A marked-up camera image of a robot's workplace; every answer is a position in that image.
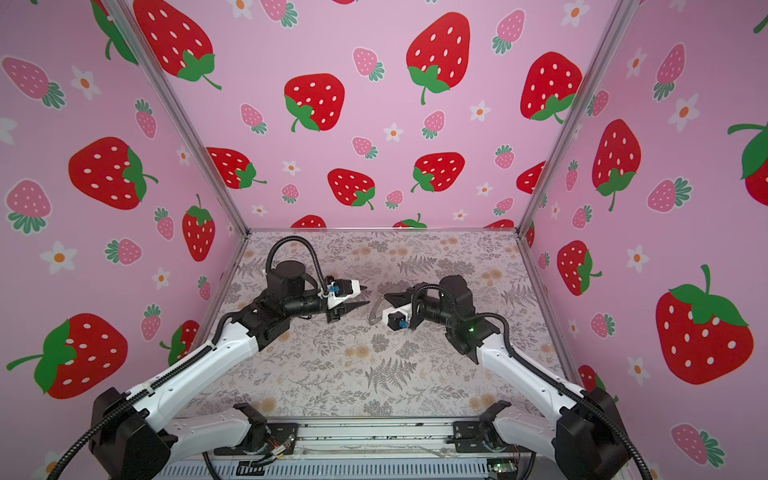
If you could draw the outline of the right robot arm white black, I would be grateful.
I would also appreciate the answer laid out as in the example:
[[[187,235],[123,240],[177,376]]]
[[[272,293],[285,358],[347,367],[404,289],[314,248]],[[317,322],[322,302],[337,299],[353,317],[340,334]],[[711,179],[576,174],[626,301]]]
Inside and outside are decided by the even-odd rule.
[[[480,416],[480,439],[492,450],[508,445],[556,463],[568,479],[613,479],[628,462],[641,474],[647,464],[630,440],[613,398],[557,375],[513,346],[510,324],[501,315],[476,310],[460,275],[437,284],[420,283],[387,293],[382,320],[394,330],[415,330],[424,322],[445,329],[462,356],[491,371],[524,395],[539,411],[531,417],[499,401]]]

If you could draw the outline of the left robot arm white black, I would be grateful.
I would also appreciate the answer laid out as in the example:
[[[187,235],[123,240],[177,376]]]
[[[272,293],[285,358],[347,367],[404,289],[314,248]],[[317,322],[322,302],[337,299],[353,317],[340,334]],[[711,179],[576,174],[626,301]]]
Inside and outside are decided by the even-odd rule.
[[[266,289],[244,309],[227,314],[213,336],[150,380],[94,403],[96,434],[89,450],[112,479],[152,479],[163,468],[218,448],[260,449],[266,418],[248,403],[187,420],[178,413],[233,366],[263,351],[297,317],[323,315],[333,323],[363,306],[357,280],[311,277],[288,260],[266,270]]]

